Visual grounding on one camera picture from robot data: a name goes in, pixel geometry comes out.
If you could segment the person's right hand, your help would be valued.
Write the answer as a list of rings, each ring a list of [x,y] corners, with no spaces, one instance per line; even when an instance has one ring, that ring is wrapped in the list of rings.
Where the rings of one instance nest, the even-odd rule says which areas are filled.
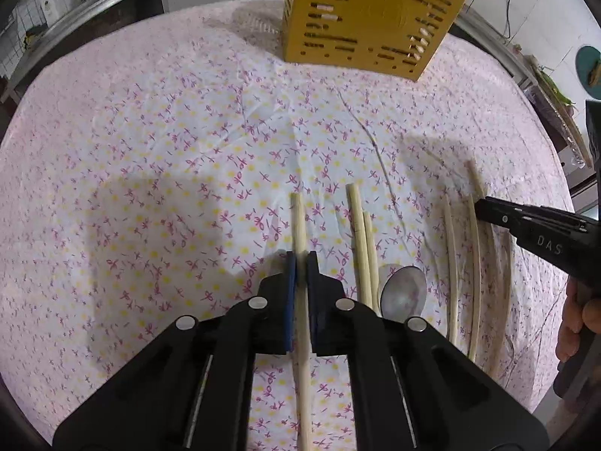
[[[580,306],[577,294],[578,281],[569,278],[555,349],[555,354],[560,362],[567,362],[578,352],[584,327],[596,334],[601,332],[600,300],[591,299],[584,306]]]

